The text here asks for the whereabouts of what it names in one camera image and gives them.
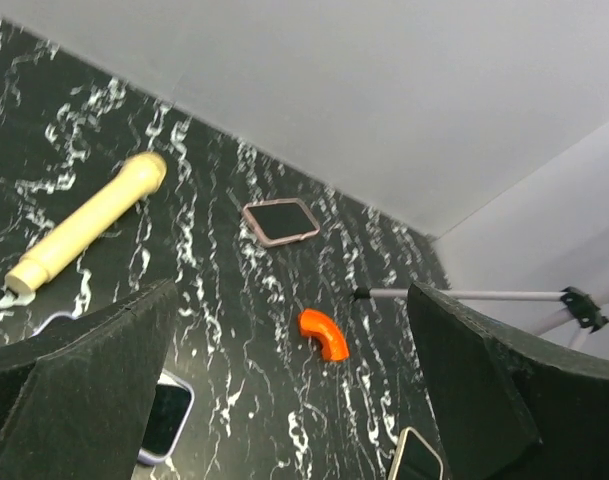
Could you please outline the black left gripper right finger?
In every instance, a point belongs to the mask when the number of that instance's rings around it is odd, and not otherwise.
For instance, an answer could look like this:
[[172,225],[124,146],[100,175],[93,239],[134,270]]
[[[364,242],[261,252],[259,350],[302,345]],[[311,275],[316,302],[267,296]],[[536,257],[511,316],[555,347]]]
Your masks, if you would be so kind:
[[609,360],[415,283],[407,310],[455,479],[609,479]]

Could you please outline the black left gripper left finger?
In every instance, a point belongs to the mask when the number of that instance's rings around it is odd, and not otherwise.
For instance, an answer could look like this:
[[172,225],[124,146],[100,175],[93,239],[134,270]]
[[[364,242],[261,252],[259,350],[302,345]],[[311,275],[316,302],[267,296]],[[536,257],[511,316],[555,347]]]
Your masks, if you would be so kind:
[[0,347],[0,479],[130,478],[177,308],[158,281]]

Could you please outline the purple phone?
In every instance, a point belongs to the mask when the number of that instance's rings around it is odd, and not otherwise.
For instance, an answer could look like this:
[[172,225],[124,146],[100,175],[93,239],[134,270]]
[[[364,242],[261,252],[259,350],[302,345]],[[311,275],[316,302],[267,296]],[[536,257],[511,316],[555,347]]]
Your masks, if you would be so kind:
[[172,456],[183,433],[195,401],[189,383],[163,369],[137,462],[146,466],[163,463]]

